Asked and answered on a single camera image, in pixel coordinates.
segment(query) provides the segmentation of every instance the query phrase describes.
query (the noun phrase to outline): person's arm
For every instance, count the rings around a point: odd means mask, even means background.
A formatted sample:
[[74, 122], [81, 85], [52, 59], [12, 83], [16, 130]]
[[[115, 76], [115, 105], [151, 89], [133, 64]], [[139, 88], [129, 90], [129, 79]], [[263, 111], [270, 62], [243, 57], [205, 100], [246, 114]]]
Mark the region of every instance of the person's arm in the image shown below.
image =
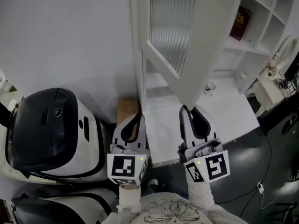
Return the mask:
[[139, 185], [121, 185], [120, 204], [117, 206], [122, 224], [131, 223], [141, 211], [141, 189]]
[[199, 208], [214, 224], [247, 224], [239, 217], [225, 211], [221, 206], [215, 205], [210, 184], [207, 182], [194, 182], [186, 171], [188, 183], [189, 202]]

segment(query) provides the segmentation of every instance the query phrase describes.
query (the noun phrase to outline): frosted glass panel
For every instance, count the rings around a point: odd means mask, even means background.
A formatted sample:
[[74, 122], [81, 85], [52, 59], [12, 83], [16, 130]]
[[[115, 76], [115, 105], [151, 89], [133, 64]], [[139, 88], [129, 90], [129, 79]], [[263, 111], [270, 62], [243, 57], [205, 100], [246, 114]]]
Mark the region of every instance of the frosted glass panel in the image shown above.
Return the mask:
[[196, 0], [150, 0], [149, 40], [178, 74], [190, 41]]

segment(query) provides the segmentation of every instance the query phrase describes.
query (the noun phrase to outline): white cup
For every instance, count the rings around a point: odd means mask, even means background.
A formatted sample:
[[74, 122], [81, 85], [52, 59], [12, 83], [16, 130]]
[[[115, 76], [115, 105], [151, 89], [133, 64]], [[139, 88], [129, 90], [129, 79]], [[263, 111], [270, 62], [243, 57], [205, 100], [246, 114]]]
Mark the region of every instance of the white cup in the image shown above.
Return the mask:
[[207, 96], [213, 96], [215, 94], [216, 85], [212, 82], [208, 82], [204, 89], [204, 94]]

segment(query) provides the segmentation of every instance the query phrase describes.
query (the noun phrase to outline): white wall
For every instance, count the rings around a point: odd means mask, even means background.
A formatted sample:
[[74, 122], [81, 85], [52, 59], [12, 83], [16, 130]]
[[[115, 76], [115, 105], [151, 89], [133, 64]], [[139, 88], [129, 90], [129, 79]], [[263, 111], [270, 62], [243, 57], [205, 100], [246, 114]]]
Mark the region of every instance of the white wall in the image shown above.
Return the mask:
[[24, 96], [66, 87], [115, 121], [137, 96], [129, 0], [0, 0], [0, 68]]

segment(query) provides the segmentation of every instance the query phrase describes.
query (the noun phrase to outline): white table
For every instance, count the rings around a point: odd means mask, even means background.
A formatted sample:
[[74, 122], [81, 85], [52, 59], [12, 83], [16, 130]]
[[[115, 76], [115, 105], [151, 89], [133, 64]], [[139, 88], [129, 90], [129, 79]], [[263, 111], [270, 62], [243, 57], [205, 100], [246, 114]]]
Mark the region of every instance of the white table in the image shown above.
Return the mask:
[[[239, 94], [231, 78], [211, 80], [214, 97], [202, 95], [197, 102], [214, 118], [223, 143], [239, 138], [259, 127], [244, 94]], [[143, 112], [153, 167], [179, 161], [178, 146], [183, 142], [179, 127], [181, 105]]]
[[[275, 77], [284, 79], [279, 73]], [[275, 85], [275, 81], [273, 80], [263, 80], [260, 77], [257, 79], [257, 82], [253, 84], [253, 87], [248, 89], [245, 92], [245, 95], [248, 97], [251, 93], [254, 93], [256, 99], [261, 104], [261, 107], [256, 112], [256, 117], [262, 115], [264, 111], [268, 111], [273, 107], [280, 104], [286, 98], [289, 98], [292, 94], [294, 94], [294, 88], [290, 86], [290, 89], [280, 89]]]

